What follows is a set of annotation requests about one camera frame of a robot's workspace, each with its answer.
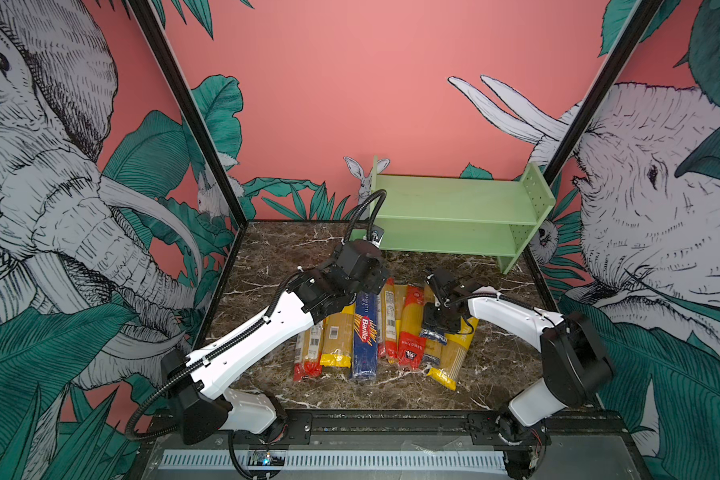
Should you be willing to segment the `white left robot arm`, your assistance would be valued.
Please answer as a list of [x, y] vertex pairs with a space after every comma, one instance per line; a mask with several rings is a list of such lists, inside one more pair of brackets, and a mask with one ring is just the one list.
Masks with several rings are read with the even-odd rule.
[[336, 247], [329, 259], [284, 281], [275, 303], [222, 339], [161, 361], [168, 407], [187, 445], [218, 431], [243, 431], [271, 441], [287, 415], [267, 394], [232, 389], [242, 373], [282, 343], [340, 313], [362, 293], [377, 294], [389, 277], [381, 250], [367, 240]]

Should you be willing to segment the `blue Barilla spaghetti pack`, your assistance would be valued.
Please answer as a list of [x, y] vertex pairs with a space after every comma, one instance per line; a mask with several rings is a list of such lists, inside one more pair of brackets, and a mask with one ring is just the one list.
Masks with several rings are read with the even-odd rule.
[[377, 297], [360, 292], [355, 302], [351, 378], [376, 378], [378, 368]]

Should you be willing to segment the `yellow Pastatime spaghetti bag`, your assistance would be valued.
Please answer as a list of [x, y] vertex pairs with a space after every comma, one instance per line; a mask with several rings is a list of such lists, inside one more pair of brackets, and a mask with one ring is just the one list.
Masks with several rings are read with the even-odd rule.
[[[434, 294], [428, 286], [424, 289], [424, 300], [434, 300]], [[447, 344], [442, 351], [440, 367], [433, 368], [425, 366], [429, 377], [452, 391], [456, 390], [458, 375], [474, 338], [478, 320], [470, 317], [462, 321], [463, 326], [467, 324], [474, 327], [473, 333], [467, 335], [446, 335]]]

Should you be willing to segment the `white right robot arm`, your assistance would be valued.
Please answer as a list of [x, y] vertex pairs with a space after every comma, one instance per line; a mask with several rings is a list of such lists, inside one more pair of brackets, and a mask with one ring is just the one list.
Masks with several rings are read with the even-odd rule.
[[473, 279], [461, 282], [444, 269], [426, 276], [435, 303], [427, 305], [424, 324], [447, 334], [466, 332], [463, 320], [496, 325], [524, 340], [541, 355], [542, 377], [500, 410], [497, 427], [509, 442], [566, 408], [595, 400], [615, 370], [607, 348], [584, 314], [532, 307]]

